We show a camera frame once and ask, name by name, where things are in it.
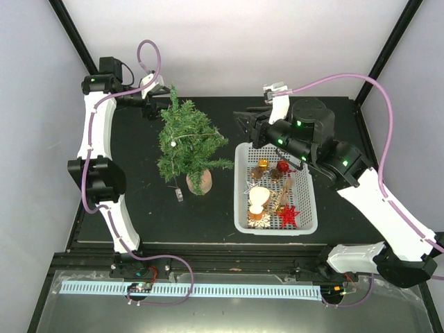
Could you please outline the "white plastic mesh basket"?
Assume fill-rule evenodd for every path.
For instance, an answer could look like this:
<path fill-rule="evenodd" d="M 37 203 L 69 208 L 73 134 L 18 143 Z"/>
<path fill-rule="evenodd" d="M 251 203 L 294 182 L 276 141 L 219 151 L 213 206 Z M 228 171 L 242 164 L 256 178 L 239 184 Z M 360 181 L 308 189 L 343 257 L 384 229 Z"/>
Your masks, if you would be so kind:
<path fill-rule="evenodd" d="M 282 207 L 279 206 L 276 212 L 269 213 L 265 207 L 265 214 L 271 216 L 271 226 L 267 229 L 253 229 L 248 227 L 248 208 L 250 203 L 249 194 L 244 194 L 246 190 L 246 181 L 251 181 L 250 172 L 252 168 L 258 167 L 259 159 L 268 160 L 268 169 L 265 171 L 261 180 L 260 187 L 265 187 L 272 191 L 280 191 L 287 178 L 293 179 L 293 186 L 289 191 L 289 204 L 294 205 L 300 214 L 296 217 L 297 228 L 288 225 L 280 229 L 281 218 L 276 212 Z M 271 169 L 276 168 L 278 161 L 284 160 L 291 165 L 296 172 L 284 174 L 278 182 L 270 180 L 269 173 Z M 309 235 L 316 231 L 318 219 L 316 213 L 316 199 L 314 195 L 314 186 L 312 176 L 308 168 L 302 165 L 301 161 L 277 150 L 271 144 L 267 144 L 260 149 L 253 148 L 251 143 L 241 143 L 235 149 L 234 157 L 234 225 L 236 229 L 244 234 L 253 234 L 261 236 L 302 236 Z"/>

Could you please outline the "red gift box ornament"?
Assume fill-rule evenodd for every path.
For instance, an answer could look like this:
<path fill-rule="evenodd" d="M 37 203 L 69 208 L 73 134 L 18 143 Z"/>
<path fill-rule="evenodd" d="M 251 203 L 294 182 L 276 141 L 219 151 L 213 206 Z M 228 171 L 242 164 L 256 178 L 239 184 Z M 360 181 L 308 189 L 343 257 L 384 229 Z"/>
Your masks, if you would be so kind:
<path fill-rule="evenodd" d="M 282 172 L 283 174 L 290 174 L 296 172 L 296 169 L 292 169 L 291 165 L 284 160 L 280 160 L 277 162 L 276 169 Z"/>

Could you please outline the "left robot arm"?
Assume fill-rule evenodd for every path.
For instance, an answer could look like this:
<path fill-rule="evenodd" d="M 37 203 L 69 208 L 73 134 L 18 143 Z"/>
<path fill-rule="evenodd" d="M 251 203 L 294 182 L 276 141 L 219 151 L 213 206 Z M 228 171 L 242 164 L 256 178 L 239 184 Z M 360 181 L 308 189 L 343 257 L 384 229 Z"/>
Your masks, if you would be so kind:
<path fill-rule="evenodd" d="M 141 239 L 126 207 L 126 175 L 113 161 L 112 120 L 117 108 L 134 106 L 157 117 L 159 107 L 152 101 L 167 94 L 159 69 L 147 72 L 139 87 L 124 85 L 123 63 L 114 57 L 99 60 L 99 72 L 86 76 L 81 84 L 85 103 L 85 125 L 77 157 L 67 170 L 81 192 L 82 204 L 89 214 L 101 213 L 114 244 L 114 251 L 129 254 L 124 268 L 134 277 L 143 276 L 149 267 L 147 257 L 136 253 Z"/>

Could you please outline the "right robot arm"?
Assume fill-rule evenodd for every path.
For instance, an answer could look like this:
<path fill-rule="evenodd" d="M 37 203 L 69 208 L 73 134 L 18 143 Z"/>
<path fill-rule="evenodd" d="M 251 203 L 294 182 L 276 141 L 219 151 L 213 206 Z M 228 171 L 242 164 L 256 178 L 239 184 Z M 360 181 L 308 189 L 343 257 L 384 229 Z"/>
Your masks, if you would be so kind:
<path fill-rule="evenodd" d="M 340 197 L 354 205 L 383 236 L 377 244 L 336 245 L 317 259 L 316 273 L 330 280 L 338 273 L 381 275 L 409 288 L 433 278 L 435 257 L 443 254 L 443 234 L 423 225 L 379 179 L 381 167 L 353 144 L 334 134 L 335 114 L 316 98 L 248 108 L 236 120 L 253 148 L 267 144 L 299 160 Z"/>

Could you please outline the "gold gift box ornament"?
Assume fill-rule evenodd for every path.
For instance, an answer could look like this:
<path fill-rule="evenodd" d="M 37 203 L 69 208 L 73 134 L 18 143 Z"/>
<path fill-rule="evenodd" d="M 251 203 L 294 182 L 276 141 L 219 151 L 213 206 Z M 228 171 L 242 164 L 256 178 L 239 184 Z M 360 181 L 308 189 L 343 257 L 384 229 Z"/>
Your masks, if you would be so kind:
<path fill-rule="evenodd" d="M 258 167 L 263 171 L 268 169 L 268 160 L 267 159 L 259 159 Z"/>

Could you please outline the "small green christmas tree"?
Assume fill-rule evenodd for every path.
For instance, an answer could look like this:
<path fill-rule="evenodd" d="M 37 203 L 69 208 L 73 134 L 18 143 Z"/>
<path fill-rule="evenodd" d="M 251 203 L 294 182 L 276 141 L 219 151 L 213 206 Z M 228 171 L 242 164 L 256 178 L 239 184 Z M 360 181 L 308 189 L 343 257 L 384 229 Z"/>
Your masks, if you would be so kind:
<path fill-rule="evenodd" d="M 160 176 L 170 182 L 184 174 L 189 179 L 190 191 L 202 196 L 207 193 L 206 171 L 234 166 L 229 159 L 213 158 L 229 140 L 193 101 L 181 101 L 174 85 L 170 86 L 170 101 L 171 105 L 160 113 L 164 123 L 159 134 L 161 156 L 157 160 Z"/>

